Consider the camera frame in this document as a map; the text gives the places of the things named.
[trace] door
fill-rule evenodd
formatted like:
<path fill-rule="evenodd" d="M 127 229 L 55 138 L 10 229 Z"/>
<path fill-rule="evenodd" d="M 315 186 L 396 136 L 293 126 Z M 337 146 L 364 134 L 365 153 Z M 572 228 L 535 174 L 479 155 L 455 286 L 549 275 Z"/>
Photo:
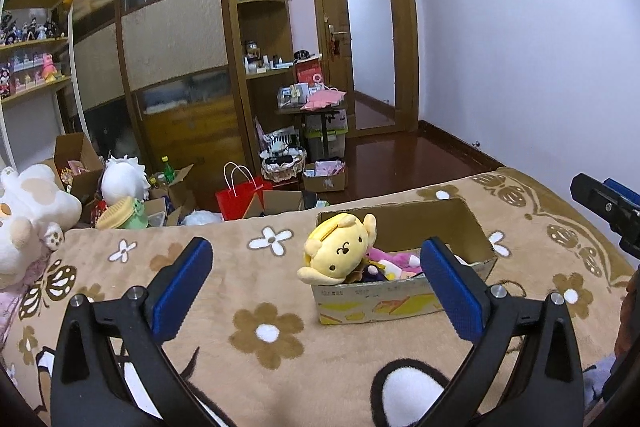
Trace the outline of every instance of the door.
<path fill-rule="evenodd" d="M 351 136 L 417 128 L 415 0 L 315 0 L 329 83 L 347 92 Z"/>

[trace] wooden door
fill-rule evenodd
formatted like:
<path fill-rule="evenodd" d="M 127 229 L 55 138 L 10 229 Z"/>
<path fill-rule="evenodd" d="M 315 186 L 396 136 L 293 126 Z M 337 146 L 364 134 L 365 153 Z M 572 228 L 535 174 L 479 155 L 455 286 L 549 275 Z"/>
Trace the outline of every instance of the wooden door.
<path fill-rule="evenodd" d="M 415 0 L 387 0 L 390 4 L 389 26 L 383 32 L 369 32 L 366 38 L 382 39 L 389 60 L 376 55 L 377 42 L 369 41 L 363 47 L 362 40 L 356 49 L 356 37 L 352 27 L 361 25 L 355 17 L 361 3 L 367 0 L 316 0 L 318 37 L 323 53 L 323 66 L 329 83 L 348 94 L 348 118 L 350 134 L 363 136 L 382 132 L 395 132 L 417 128 L 418 54 Z M 383 17 L 383 13 L 366 14 L 370 22 Z M 363 50 L 370 49 L 369 68 L 363 68 Z M 376 60 L 383 68 L 376 67 Z M 383 89 L 368 82 L 382 82 Z"/>

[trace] beige blanket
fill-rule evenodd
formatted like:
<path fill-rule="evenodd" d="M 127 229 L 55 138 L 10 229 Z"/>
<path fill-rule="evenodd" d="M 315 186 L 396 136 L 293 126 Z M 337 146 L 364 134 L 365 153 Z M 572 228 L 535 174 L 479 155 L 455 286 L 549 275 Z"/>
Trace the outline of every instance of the beige blanket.
<path fill-rule="evenodd" d="M 499 260 L 489 283 L 538 299 L 557 289 L 569 303 L 583 366 L 612 351 L 632 270 L 570 204 L 524 174 L 500 169 L 337 208 L 447 197 L 466 200 L 494 245 Z M 114 299 L 132 285 L 146 285 L 194 235 L 213 245 L 214 268 L 178 337 L 164 349 L 179 372 L 194 360 L 190 384 L 239 426 L 372 425 L 372 379 L 393 359 L 424 360 L 452 377 L 470 344 L 457 338 L 444 313 L 319 324 L 311 289 L 295 277 L 316 214 L 139 232 L 72 230 L 10 331 L 4 358 L 18 388 L 48 421 L 45 366 L 68 298 L 82 292 Z M 499 397 L 518 348 L 514 339 L 484 409 Z"/>

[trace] door frame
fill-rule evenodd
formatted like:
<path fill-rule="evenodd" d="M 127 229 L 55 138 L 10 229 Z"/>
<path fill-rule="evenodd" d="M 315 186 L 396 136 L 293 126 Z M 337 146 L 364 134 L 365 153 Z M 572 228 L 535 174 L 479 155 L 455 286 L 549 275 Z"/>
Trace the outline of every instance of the door frame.
<path fill-rule="evenodd" d="M 322 70 L 325 74 L 329 71 L 329 49 L 328 49 L 328 23 L 324 20 L 324 1 L 314 0 L 316 7 L 316 31 L 318 33 L 318 45 L 322 54 Z M 418 17 L 415 0 L 409 3 L 409 12 L 411 18 L 411 35 L 410 46 L 413 67 L 410 68 L 411 78 L 401 84 L 404 89 L 403 96 L 405 101 L 409 101 L 405 117 L 406 121 L 396 122 L 394 125 L 385 127 L 372 127 L 367 129 L 357 129 L 355 125 L 355 117 L 349 122 L 348 137 L 371 136 L 374 134 L 387 134 L 399 132 L 402 130 L 415 131 L 418 129 L 418 89 L 419 89 L 419 63 L 418 63 Z"/>

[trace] small table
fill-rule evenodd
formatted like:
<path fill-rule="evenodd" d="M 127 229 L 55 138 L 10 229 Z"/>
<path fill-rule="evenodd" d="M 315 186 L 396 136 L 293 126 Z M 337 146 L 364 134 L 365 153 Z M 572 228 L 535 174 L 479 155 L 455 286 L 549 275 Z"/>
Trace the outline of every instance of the small table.
<path fill-rule="evenodd" d="M 342 100 L 338 105 L 328 105 L 326 107 L 321 107 L 320 109 L 314 110 L 306 110 L 302 109 L 301 107 L 284 107 L 282 109 L 278 109 L 276 111 L 276 114 L 300 114 L 303 118 L 310 114 L 319 114 L 322 130 L 322 152 L 324 153 L 323 159 L 326 160 L 329 159 L 329 136 L 326 131 L 326 114 L 329 112 L 340 111 L 341 109 L 347 109 L 347 103 L 345 100 Z"/>

